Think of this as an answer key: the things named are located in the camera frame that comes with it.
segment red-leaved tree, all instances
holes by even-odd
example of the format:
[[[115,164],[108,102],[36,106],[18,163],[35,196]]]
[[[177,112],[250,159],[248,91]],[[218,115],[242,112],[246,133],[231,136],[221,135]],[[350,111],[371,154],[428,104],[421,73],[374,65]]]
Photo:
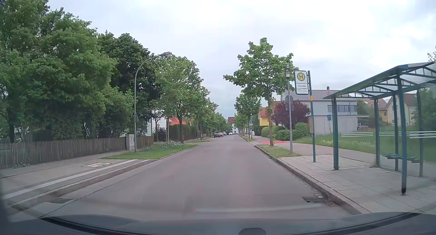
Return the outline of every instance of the red-leaved tree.
[[[310,114],[310,108],[300,101],[293,101],[292,104],[294,105],[294,110],[292,111],[292,128],[294,129],[296,123],[306,122],[306,116]],[[281,103],[274,107],[271,119],[276,124],[282,124],[289,129],[289,111],[286,111],[286,103],[284,101],[281,101]]]

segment grass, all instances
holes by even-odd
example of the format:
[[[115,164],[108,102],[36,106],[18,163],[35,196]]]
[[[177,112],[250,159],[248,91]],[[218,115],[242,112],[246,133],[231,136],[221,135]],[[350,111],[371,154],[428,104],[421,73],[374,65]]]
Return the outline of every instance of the grass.
[[[268,144],[259,144],[259,148],[269,153],[273,157],[295,157],[300,156],[300,154],[291,153],[288,149],[282,147],[270,146]]]
[[[165,144],[155,144],[149,148],[141,149],[137,152],[128,152],[125,154],[113,155],[105,157],[108,159],[159,159],[182,150],[195,147],[195,144],[176,145],[165,147]]]
[[[312,138],[306,137],[294,141],[295,143],[312,144]],[[315,144],[333,147],[333,135],[316,136]],[[375,136],[372,137],[341,137],[339,136],[339,148],[356,150],[375,154]],[[424,160],[436,163],[436,139],[423,139]],[[401,136],[399,136],[399,154],[401,154]],[[380,154],[395,153],[395,138],[380,136]],[[407,156],[419,158],[419,139],[407,138]]]
[[[251,138],[245,137],[245,136],[243,136],[243,135],[241,135],[240,137],[246,139],[247,141],[254,141],[254,139],[251,139]]]
[[[191,143],[191,142],[207,142],[207,141],[209,141],[209,140],[205,140],[205,139],[200,140],[200,139],[198,139],[198,140],[187,140],[186,142],[187,143]]]

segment yellow circle sign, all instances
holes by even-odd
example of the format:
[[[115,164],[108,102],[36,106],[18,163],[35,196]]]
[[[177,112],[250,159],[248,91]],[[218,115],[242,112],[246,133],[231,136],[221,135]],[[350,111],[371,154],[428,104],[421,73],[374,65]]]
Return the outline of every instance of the yellow circle sign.
[[[297,79],[299,81],[304,81],[306,79],[306,75],[302,72],[297,73]]]

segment street lamp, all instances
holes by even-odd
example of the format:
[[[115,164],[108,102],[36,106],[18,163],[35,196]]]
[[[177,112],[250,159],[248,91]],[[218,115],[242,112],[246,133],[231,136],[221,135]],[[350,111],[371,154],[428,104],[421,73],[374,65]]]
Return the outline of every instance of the street lamp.
[[[291,150],[292,153],[292,116],[291,116],[291,89],[290,89],[290,78],[291,78],[291,69],[290,68],[285,68],[285,76],[286,79],[288,80],[287,84],[288,84],[288,104],[289,104],[289,143],[290,143],[290,147],[289,149]]]
[[[135,111],[135,114],[134,114],[135,152],[136,152],[136,149],[137,149],[136,148],[136,77],[138,76],[138,71],[141,69],[141,67],[142,67],[142,65],[144,65],[144,63],[146,63],[147,61],[149,61],[149,60],[151,60],[153,58],[159,57],[159,56],[163,56],[165,58],[168,58],[168,57],[171,57],[172,54],[171,54],[171,52],[167,51],[167,52],[164,52],[162,54],[158,54],[156,56],[150,57],[149,59],[143,61],[143,63],[141,63],[141,65],[139,65],[139,67],[138,67],[138,69],[136,70],[136,73],[135,73],[135,90],[134,90],[134,94],[135,94],[134,95],[134,101],[135,101],[134,102],[134,111]]]

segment windshield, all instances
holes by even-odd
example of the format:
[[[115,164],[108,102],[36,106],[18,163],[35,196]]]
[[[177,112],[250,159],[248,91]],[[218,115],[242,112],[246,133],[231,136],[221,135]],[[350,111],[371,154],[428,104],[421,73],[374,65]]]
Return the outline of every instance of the windshield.
[[[433,1],[0,0],[5,221],[166,235],[432,218]]]

